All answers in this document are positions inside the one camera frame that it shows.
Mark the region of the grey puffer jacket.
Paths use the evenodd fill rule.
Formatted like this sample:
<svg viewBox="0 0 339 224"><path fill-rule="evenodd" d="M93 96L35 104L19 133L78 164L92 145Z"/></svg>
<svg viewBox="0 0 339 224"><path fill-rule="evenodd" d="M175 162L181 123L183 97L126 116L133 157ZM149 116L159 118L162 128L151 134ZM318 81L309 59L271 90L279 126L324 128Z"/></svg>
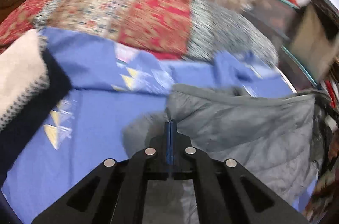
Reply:
<svg viewBox="0 0 339 224"><path fill-rule="evenodd" d="M317 128L320 103L330 98L305 90L280 98L253 97L240 87L177 84L161 111L141 113L122 131L128 156L148 148L173 121L193 147L212 159L234 159L287 202L272 223L306 223L292 207L320 170L324 157Z"/></svg>

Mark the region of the blue patterned bed sheet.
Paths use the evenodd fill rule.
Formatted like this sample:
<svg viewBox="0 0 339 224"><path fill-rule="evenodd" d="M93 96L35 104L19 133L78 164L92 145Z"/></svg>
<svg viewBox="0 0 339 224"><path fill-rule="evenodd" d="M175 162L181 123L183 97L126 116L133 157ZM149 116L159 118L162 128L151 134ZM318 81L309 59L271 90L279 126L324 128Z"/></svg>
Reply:
<svg viewBox="0 0 339 224"><path fill-rule="evenodd" d="M252 53L218 52L211 64L160 61L101 37L45 28L48 49L71 79L56 106L7 174L2 192L23 223L35 217L107 158L123 161L122 131L141 113L161 111L174 84L280 98L291 89ZM292 206L303 210L316 179Z"/></svg>

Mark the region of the white and navy knit sweater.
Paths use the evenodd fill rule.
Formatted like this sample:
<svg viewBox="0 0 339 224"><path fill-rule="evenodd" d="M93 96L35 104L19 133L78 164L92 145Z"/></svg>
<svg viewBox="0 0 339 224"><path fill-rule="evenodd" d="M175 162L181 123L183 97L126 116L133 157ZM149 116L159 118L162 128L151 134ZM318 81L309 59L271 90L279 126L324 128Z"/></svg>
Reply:
<svg viewBox="0 0 339 224"><path fill-rule="evenodd" d="M71 89L67 74L32 29L1 54L1 182L50 111Z"/></svg>

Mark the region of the red floral patchwork quilt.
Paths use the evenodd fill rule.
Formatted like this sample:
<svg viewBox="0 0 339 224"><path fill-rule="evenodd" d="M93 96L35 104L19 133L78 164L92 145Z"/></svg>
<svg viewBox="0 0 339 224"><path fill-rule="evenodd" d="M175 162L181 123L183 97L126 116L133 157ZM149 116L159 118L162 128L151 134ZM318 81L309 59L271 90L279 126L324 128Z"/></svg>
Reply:
<svg viewBox="0 0 339 224"><path fill-rule="evenodd" d="M227 51L251 52L269 66L279 62L248 19L205 0L27 0L1 22L1 50L44 27L97 35L159 59L210 61Z"/></svg>

